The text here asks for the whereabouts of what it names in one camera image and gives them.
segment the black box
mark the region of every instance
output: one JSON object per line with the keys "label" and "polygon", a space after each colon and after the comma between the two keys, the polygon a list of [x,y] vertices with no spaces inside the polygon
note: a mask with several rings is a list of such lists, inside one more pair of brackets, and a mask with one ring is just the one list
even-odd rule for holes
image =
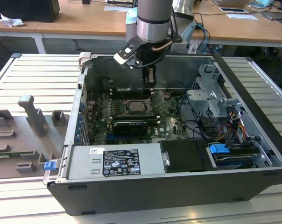
{"label": "black box", "polygon": [[59,11],[58,0],[0,0],[0,13],[3,16],[25,22],[53,22]]}

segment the barcode sticker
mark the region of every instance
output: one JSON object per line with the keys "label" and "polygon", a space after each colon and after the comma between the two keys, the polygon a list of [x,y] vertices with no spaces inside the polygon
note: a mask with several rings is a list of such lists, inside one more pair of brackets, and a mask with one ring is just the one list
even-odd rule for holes
{"label": "barcode sticker", "polygon": [[90,148],[89,154],[103,154],[105,148]]}

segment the circuit board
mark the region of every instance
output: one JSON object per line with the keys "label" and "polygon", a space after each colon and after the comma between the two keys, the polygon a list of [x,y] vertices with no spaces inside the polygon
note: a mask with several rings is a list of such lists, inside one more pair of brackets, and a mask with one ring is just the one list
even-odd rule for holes
{"label": "circuit board", "polygon": [[[149,99],[113,99],[102,94],[92,102],[89,112],[91,145],[157,143],[160,140],[187,139],[185,127],[178,116],[178,97],[160,100],[161,93]],[[113,125],[121,122],[143,122],[148,125],[142,136],[115,136]]]}

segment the desk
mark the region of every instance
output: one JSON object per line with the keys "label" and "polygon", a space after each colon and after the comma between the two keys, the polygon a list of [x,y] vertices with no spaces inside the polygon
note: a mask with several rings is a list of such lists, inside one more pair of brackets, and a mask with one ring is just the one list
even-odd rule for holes
{"label": "desk", "polygon": [[[125,40],[126,13],[104,11],[101,2],[82,4],[81,1],[59,0],[60,14],[54,23],[29,22],[22,27],[4,27],[0,36],[32,37],[40,54],[45,54],[43,38]],[[194,12],[223,13],[211,1],[203,0],[194,6]],[[282,47],[282,23],[261,15],[258,20],[230,19],[227,15],[203,16],[204,25],[211,33],[211,44]],[[195,30],[192,39],[200,41],[201,30]]]}

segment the power supply label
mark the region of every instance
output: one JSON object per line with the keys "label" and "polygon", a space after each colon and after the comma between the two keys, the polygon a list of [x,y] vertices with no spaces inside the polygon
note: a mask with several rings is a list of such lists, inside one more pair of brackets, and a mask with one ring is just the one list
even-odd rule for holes
{"label": "power supply label", "polygon": [[103,175],[140,175],[140,161],[137,149],[104,151]]}

